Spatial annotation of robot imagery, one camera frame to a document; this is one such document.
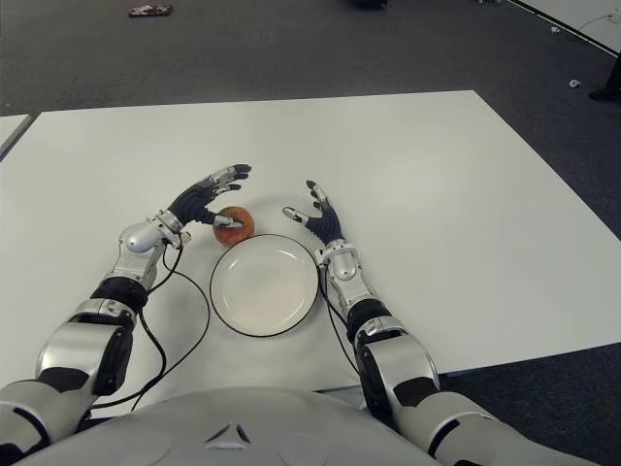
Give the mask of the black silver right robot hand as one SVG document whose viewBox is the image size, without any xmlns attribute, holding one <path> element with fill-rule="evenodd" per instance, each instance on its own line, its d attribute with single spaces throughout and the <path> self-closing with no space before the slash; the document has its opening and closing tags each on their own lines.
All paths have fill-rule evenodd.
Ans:
<svg viewBox="0 0 621 466">
<path fill-rule="evenodd" d="M 306 180 L 306 185 L 314 199 L 313 206 L 318 210 L 319 216 L 307 216 L 292 207 L 284 207 L 281 210 L 282 213 L 287 218 L 303 225 L 323 245 L 343 240 L 340 219 L 326 192 L 315 181 Z"/>
</svg>

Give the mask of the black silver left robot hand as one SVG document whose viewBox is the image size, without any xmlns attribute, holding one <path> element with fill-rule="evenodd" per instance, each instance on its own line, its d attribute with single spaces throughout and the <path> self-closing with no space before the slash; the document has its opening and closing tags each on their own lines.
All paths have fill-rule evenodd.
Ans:
<svg viewBox="0 0 621 466">
<path fill-rule="evenodd" d="M 193 184 L 182 192 L 168 207 L 168 211 L 185 226 L 191 221 L 225 228 L 241 228 L 243 223 L 237 218 L 216 214 L 208 209 L 209 204 L 219 195 L 228 191 L 240 190 L 238 181 L 248 178 L 251 166 L 235 164 L 218 170 Z"/>
</svg>

